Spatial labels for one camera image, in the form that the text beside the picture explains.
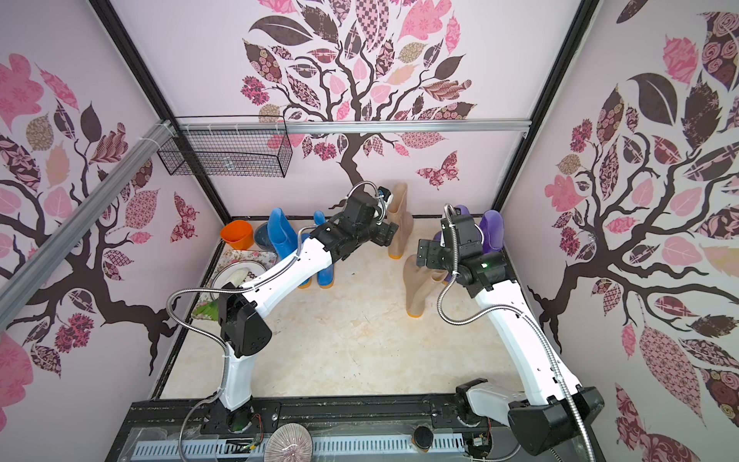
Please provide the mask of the beige rain boot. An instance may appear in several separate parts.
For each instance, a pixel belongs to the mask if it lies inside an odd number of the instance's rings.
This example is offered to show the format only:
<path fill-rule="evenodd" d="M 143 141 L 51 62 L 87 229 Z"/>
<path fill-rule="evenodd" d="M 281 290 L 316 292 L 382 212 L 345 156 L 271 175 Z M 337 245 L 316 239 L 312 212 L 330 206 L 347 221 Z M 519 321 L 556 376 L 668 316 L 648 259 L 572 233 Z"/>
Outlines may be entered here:
<path fill-rule="evenodd" d="M 392 201 L 387 218 L 398 226 L 388 254 L 393 259 L 402 258 L 414 227 L 413 215 L 408 211 L 408 184 L 400 182 L 392 190 Z"/>
<path fill-rule="evenodd" d="M 442 284 L 448 272 L 417 265 L 417 255 L 410 255 L 404 262 L 402 279 L 405 287 L 406 313 L 420 318 L 425 311 L 425 301 L 438 284 Z"/>

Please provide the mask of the purple rain boot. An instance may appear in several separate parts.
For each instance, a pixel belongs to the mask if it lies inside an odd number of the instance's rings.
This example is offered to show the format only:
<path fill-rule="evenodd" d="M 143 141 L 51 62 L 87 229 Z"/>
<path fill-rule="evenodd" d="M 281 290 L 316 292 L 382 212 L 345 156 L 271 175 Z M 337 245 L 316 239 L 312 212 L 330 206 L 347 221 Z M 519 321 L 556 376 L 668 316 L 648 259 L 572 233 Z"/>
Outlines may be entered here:
<path fill-rule="evenodd" d="M 473 240 L 473 225 L 475 224 L 475 222 L 473 221 L 473 218 L 471 217 L 466 206 L 457 205 L 453 207 L 451 222 L 455 225 L 454 231 L 457 233 L 459 244 L 466 244 L 467 242 L 471 242 L 471 240 Z M 438 233 L 435 239 L 444 244 L 451 243 L 451 238 L 446 237 L 446 235 L 448 235 L 450 223 L 445 216 L 442 216 L 441 226 L 441 231 Z"/>
<path fill-rule="evenodd" d="M 500 212 L 489 210 L 482 216 L 479 223 L 483 232 L 483 253 L 501 251 L 504 247 L 504 220 Z"/>

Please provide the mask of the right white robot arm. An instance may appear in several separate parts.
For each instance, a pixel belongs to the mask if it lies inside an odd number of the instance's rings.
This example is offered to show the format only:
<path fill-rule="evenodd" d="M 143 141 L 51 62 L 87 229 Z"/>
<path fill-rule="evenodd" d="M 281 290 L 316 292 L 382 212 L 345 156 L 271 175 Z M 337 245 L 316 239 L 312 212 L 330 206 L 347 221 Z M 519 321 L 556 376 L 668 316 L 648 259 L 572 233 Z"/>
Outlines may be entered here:
<path fill-rule="evenodd" d="M 479 307 L 465 319 L 450 317 L 444 310 L 449 290 L 444 288 L 436 301 L 440 318 L 453 326 L 489 320 L 523 384 L 523 391 L 512 392 L 483 381 L 464 391 L 463 401 L 478 417 L 508 427 L 532 456 L 580 439 L 585 460 L 604 460 L 592 434 L 604 398 L 596 388 L 583 386 L 564 364 L 534 319 L 505 255 L 485 252 L 485 241 L 473 217 L 447 205 L 440 240 L 421 240 L 417 251 L 418 267 L 446 271 L 451 284 L 465 288 Z"/>

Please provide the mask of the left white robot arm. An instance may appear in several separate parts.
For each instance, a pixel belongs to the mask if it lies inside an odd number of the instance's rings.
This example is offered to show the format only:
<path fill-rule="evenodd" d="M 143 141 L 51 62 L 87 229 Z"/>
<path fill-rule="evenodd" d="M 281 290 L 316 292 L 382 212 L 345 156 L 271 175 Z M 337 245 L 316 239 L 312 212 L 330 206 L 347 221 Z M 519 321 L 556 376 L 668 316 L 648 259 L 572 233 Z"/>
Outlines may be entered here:
<path fill-rule="evenodd" d="M 226 357 L 219 401 L 227 410 L 235 411 L 252 399 L 256 356 L 273 338 L 266 323 L 269 313 L 309 277 L 348 259 L 362 244 L 390 246 L 398 231 L 388 219 L 393 200 L 384 187 L 375 194 L 353 192 L 342 211 L 311 229 L 299 249 L 246 283 L 238 294 L 219 296 L 219 336 Z"/>

